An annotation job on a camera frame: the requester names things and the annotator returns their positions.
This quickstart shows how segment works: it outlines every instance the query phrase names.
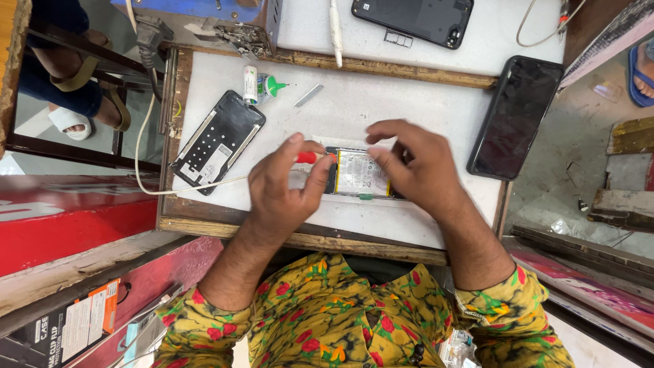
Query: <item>phone repair workbench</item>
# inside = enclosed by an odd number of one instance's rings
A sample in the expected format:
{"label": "phone repair workbench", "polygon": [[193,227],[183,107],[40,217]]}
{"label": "phone repair workbench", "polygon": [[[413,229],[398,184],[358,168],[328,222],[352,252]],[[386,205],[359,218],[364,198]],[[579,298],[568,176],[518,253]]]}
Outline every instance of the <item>phone repair workbench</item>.
{"label": "phone repair workbench", "polygon": [[[120,2],[114,1],[120,8]],[[521,48],[515,43],[515,31],[528,4],[478,1],[458,50],[418,38],[408,48],[386,42],[383,26],[355,18],[352,1],[337,1],[343,35],[342,68],[331,56],[334,47],[327,0],[253,0],[258,7],[249,10],[255,14],[239,13],[242,7],[225,0],[134,3],[135,12],[160,17],[175,32],[175,39],[167,44],[170,49],[160,117],[160,132],[165,132],[161,190],[189,188],[173,174],[170,164],[227,90],[243,93],[243,67],[251,65],[287,86],[274,100],[257,106],[266,123],[223,180],[247,175],[294,132],[321,142],[362,141],[364,129],[373,122],[405,118],[449,139],[464,188],[489,226],[501,236],[511,186],[470,175],[466,162],[491,100],[488,89],[496,82],[504,61],[522,54],[561,62],[564,47],[559,45],[559,38]],[[174,11],[164,8],[170,3],[177,7]],[[556,24],[543,19],[556,22],[560,0],[536,4],[533,12],[538,15],[525,25],[523,41],[537,41],[555,29]],[[230,17],[246,24],[256,18],[252,22],[265,24],[262,27],[271,37],[272,52],[253,51],[229,37],[220,38],[224,33],[213,28],[220,29],[226,24],[223,20]],[[324,88],[295,107],[294,103],[317,84]],[[157,228],[230,239],[249,208],[247,180],[219,185],[209,196],[197,191],[168,194],[159,199]],[[318,212],[288,239],[287,245],[447,264],[436,223],[413,204],[395,200],[363,201],[324,194]]]}

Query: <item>smartphone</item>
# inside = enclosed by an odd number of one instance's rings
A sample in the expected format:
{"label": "smartphone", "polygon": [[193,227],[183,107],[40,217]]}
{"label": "smartphone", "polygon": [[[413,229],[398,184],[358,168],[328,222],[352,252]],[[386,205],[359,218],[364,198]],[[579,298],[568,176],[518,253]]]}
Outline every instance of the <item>smartphone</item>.
{"label": "smartphone", "polygon": [[[264,114],[238,93],[225,92],[171,165],[173,173],[193,187],[222,180],[265,123]],[[215,189],[198,192],[208,196]]]}
{"label": "smartphone", "polygon": [[408,35],[457,49],[473,0],[354,0],[352,14]]}
{"label": "smartphone", "polygon": [[327,147],[325,152],[336,156],[336,162],[330,168],[325,194],[404,199],[393,190],[390,179],[365,150]]}
{"label": "smartphone", "polygon": [[525,56],[506,62],[470,155],[469,173],[515,180],[564,72],[563,65]]}

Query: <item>man's left hand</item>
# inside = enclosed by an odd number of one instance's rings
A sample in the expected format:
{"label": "man's left hand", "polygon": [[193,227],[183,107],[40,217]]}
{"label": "man's left hand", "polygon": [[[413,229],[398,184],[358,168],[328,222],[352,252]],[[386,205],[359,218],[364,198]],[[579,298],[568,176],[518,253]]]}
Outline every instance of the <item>man's left hand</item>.
{"label": "man's left hand", "polygon": [[281,246],[320,205],[333,161],[329,156],[322,157],[313,166],[303,189],[289,189],[288,173],[303,151],[323,154],[324,147],[295,133],[248,176],[252,211],[243,227],[255,235],[258,243]]}

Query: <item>hand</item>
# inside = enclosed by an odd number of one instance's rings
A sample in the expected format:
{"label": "hand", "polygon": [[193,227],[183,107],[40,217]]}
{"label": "hand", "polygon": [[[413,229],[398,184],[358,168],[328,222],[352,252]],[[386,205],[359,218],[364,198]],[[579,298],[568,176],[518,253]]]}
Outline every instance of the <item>hand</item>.
{"label": "hand", "polygon": [[451,218],[448,214],[468,199],[459,183],[447,138],[406,120],[378,121],[366,132],[369,144],[398,137],[391,151],[371,148],[368,153],[390,178],[393,188],[436,221]]}
{"label": "hand", "polygon": [[325,156],[316,162],[304,189],[289,189],[288,173],[301,151],[324,154],[325,149],[295,133],[261,160],[248,176],[252,211],[243,226],[259,243],[281,246],[320,205],[332,158]]}

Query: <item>shirt sleeve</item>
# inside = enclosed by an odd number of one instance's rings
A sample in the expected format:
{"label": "shirt sleeve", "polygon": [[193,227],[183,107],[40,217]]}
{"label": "shirt sleeve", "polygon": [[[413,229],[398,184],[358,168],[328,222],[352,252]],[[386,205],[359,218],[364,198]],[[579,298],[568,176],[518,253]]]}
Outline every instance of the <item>shirt sleeve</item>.
{"label": "shirt sleeve", "polygon": [[250,308],[228,312],[209,304],[196,287],[156,310],[168,327],[152,367],[232,366],[232,348],[250,329]]}
{"label": "shirt sleeve", "polygon": [[457,323],[472,334],[484,368],[574,367],[547,322],[541,303],[548,295],[536,275],[520,266],[488,289],[456,291]]}

